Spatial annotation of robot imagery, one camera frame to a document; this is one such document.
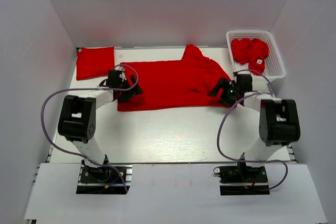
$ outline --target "white panel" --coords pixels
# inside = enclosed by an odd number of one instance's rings
[[[227,48],[201,48],[203,55],[217,61],[232,77]],[[117,49],[116,64],[130,61],[179,60],[184,48]],[[104,78],[77,81],[76,72],[71,87],[96,87]],[[117,103],[97,110],[96,140],[112,163],[158,162],[223,162],[216,148],[219,124],[226,108],[171,108],[155,111],[118,112]],[[222,150],[239,158],[259,138],[259,113],[238,106],[230,115],[221,134]],[[64,137],[56,143],[67,150],[77,151]],[[51,162],[80,162],[81,158],[54,150]],[[287,149],[277,151],[271,159],[290,160]]]
[[[79,164],[42,164],[27,219],[55,223],[272,223],[325,222],[306,165],[289,165],[285,182],[270,195],[221,196],[216,164],[134,165],[127,195],[76,195]],[[267,164],[270,183],[281,164]]]
[[[0,217],[19,223],[48,154],[39,120],[47,95],[69,84],[74,46],[49,0],[0,0]],[[50,103],[55,130],[60,100]]]
[[[78,47],[223,45],[228,30],[269,30],[285,0],[51,0]]]
[[[335,18],[336,0],[287,0],[272,29],[287,71],[278,93],[298,106],[295,154],[308,165],[329,223],[336,223]]]

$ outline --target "white platform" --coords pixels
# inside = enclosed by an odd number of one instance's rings
[[[217,61],[232,77],[227,48],[201,48],[204,56]],[[181,59],[184,48],[116,49],[115,64],[131,61]],[[104,78],[76,81],[73,74],[71,88],[96,87]],[[262,83],[254,83],[257,90],[265,90]],[[225,162],[216,148],[216,135],[226,108],[173,108],[156,111],[118,112],[117,103],[110,103],[97,111],[95,137],[112,163],[167,162]],[[259,113],[238,106],[228,117],[221,135],[222,150],[239,158],[258,139]],[[56,143],[67,150],[77,149],[64,137],[56,134]],[[287,149],[277,151],[271,159],[290,160]],[[51,163],[78,163],[81,158],[53,151]]]
[[[127,195],[76,195],[80,164],[41,164],[25,219],[53,223],[316,224],[326,222],[306,165],[270,195],[221,196],[215,164],[134,165]],[[284,166],[267,164],[270,185]]]

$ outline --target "red cloth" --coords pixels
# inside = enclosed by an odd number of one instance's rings
[[[230,80],[220,65],[188,45],[181,60],[155,62],[124,62],[139,74],[143,94],[131,101],[118,103],[118,111],[158,110],[183,106],[223,106],[219,95],[210,97],[209,91],[221,77]],[[126,78],[135,73],[127,69]]]
[[[107,76],[114,67],[114,47],[88,49],[77,52],[77,80]]]
[[[260,73],[265,71],[265,59],[269,56],[269,48],[262,40],[234,39],[231,42],[231,51],[236,62],[242,65],[249,63],[248,69]]]

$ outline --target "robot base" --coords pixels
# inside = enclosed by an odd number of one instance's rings
[[[126,166],[116,166],[127,182],[128,168]],[[76,194],[126,194],[125,188],[119,175],[109,168],[83,166],[81,169]]]
[[[268,195],[268,179],[265,167],[245,170],[239,166],[221,166],[220,195]]]

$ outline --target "red towel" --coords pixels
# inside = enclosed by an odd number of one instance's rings
[[[114,67],[114,47],[82,48],[77,52],[77,80],[107,76]]]
[[[223,106],[218,97],[207,95],[221,77],[230,80],[220,65],[188,45],[181,60],[124,62],[139,74],[143,94],[118,103],[118,111],[158,110],[183,106]],[[135,75],[125,68],[126,77]]]

